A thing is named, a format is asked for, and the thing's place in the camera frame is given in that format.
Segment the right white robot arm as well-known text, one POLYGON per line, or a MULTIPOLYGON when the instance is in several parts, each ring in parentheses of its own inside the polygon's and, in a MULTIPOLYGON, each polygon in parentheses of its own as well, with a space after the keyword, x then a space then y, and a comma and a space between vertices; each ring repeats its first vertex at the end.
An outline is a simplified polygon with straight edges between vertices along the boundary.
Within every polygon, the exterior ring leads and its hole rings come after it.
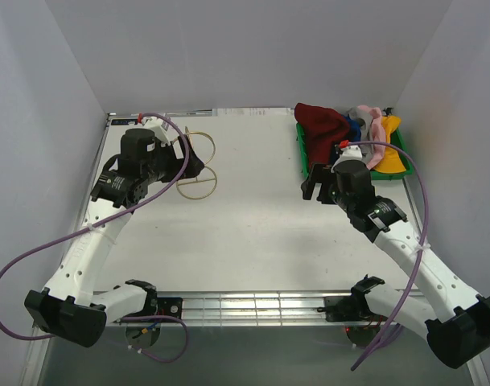
POLYGON ((423 337, 434 355, 449 368, 459 368, 490 348, 490 296, 464 283, 427 246, 391 199, 377 195, 369 171, 358 160, 334 167, 315 164, 302 185, 309 200, 335 204, 350 224, 413 278, 424 301, 406 298, 378 277, 358 281, 351 289, 350 307, 360 319, 389 315, 402 302, 394 320, 423 337))

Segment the blue bucket hat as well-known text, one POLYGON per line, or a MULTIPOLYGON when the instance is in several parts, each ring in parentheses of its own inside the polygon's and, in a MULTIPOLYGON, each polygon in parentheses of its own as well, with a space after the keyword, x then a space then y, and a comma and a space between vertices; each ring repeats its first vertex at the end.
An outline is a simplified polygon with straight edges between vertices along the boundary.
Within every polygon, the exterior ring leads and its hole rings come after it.
POLYGON ((346 121, 343 139, 350 142, 359 142, 361 140, 360 124, 351 119, 349 115, 343 115, 343 119, 346 121))

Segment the grey bucket hat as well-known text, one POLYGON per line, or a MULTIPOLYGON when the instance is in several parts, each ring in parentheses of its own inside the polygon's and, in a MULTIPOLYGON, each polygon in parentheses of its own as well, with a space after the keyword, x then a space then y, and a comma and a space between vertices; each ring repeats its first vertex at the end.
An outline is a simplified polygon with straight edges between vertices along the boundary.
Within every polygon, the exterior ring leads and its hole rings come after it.
POLYGON ((358 107, 350 108, 344 115, 349 115, 351 119, 357 121, 360 124, 361 129, 361 141, 369 140, 372 116, 358 107))

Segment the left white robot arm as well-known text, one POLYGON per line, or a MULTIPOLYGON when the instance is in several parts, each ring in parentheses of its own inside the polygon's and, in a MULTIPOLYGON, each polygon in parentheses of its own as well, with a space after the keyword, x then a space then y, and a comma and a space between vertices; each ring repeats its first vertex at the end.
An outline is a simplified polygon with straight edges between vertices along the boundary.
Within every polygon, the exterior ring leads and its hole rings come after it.
POLYGON ((107 324, 127 316, 145 322, 157 314, 157 290, 148 282, 130 279, 103 294, 94 289, 111 248, 149 186, 172 185, 203 170, 189 140, 183 135, 177 140, 182 158, 151 129, 125 131, 119 153, 106 161, 91 191, 86 232, 72 242, 43 289, 26 296, 24 306, 42 331, 91 347, 107 324))

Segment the dark red bucket hat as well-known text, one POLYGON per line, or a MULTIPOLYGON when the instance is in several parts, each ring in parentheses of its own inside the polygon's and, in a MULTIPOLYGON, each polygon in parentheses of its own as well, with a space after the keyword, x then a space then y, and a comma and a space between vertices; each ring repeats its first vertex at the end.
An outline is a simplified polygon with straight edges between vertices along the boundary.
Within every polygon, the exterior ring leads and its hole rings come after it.
POLYGON ((339 157, 336 146, 350 134, 345 117, 331 108, 298 103, 294 118, 303 130, 307 170, 313 164, 333 165, 339 157))

